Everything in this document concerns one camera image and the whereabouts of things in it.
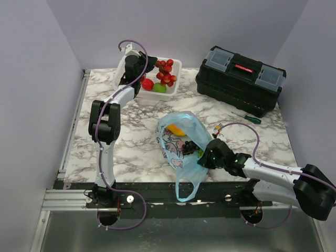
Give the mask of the red fake cherry bunch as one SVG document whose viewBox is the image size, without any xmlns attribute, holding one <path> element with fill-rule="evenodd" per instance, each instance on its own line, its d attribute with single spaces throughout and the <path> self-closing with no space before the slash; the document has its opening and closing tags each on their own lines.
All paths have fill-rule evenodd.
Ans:
<svg viewBox="0 0 336 252">
<path fill-rule="evenodd" d="M 168 60 L 158 60 L 156 62 L 156 67 L 159 72 L 156 74 L 156 77 L 160 81 L 161 84 L 166 85 L 168 87 L 172 87 L 174 83 L 177 81 L 177 76 L 172 74 L 174 65 L 173 59 Z"/>
</svg>

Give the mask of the light blue plastic bag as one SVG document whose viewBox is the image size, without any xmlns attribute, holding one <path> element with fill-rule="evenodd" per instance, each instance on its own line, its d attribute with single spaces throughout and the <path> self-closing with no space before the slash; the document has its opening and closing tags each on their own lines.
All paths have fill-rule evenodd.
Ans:
<svg viewBox="0 0 336 252">
<path fill-rule="evenodd" d="M 170 124 L 176 125 L 186 136 L 176 136 L 166 127 Z M 155 129 L 156 142 L 162 150 L 163 157 L 169 165 L 175 169 L 176 184 L 175 194 L 180 202 L 192 200 L 206 177 L 207 168 L 198 165 L 197 151 L 193 154 L 183 155 L 182 145 L 185 141 L 193 141 L 199 149 L 205 151 L 208 143 L 213 139 L 205 126 L 190 111 L 173 112 L 162 117 Z M 190 182 L 193 190 L 188 196 L 181 196 L 179 189 L 180 180 Z"/>
</svg>

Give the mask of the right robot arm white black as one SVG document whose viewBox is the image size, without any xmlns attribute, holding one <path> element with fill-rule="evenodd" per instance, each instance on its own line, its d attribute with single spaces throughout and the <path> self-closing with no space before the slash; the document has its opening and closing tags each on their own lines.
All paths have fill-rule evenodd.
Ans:
<svg viewBox="0 0 336 252">
<path fill-rule="evenodd" d="M 275 165 L 246 153 L 234 153 L 220 139 L 207 145 L 198 164 L 251 179 L 253 187 L 241 193 L 242 201 L 249 206 L 259 201 L 279 202 L 296 206 L 308 216 L 325 221 L 335 205 L 335 186 L 315 165 Z"/>
</svg>

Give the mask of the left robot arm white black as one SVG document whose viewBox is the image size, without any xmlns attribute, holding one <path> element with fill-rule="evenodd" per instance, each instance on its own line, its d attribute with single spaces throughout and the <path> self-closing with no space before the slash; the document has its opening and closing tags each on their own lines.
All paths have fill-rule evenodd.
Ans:
<svg viewBox="0 0 336 252">
<path fill-rule="evenodd" d="M 141 78 L 155 68 L 157 60 L 143 52 L 125 56 L 124 74 L 116 91 L 106 100 L 92 102 L 88 132 L 96 145 L 97 171 L 89 197 L 94 204 L 111 207 L 117 202 L 113 151 L 121 131 L 121 110 L 138 95 Z"/>
</svg>

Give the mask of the dark purple fake grapes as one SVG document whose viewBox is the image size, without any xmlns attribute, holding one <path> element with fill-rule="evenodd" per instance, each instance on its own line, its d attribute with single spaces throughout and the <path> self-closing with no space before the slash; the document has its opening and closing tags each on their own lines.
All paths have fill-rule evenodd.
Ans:
<svg viewBox="0 0 336 252">
<path fill-rule="evenodd" d="M 193 154 L 195 151 L 198 151 L 199 147 L 193 141 L 185 141 L 182 145 L 182 154 L 189 155 Z"/>
</svg>

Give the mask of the red fake peach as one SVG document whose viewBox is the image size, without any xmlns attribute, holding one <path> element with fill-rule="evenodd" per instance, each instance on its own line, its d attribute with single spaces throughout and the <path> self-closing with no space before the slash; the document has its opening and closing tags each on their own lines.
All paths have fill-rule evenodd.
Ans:
<svg viewBox="0 0 336 252">
<path fill-rule="evenodd" d="M 142 89 L 144 89 L 145 91 L 153 91 L 154 90 L 154 81 L 152 81 L 151 79 L 145 78 L 142 81 Z"/>
</svg>

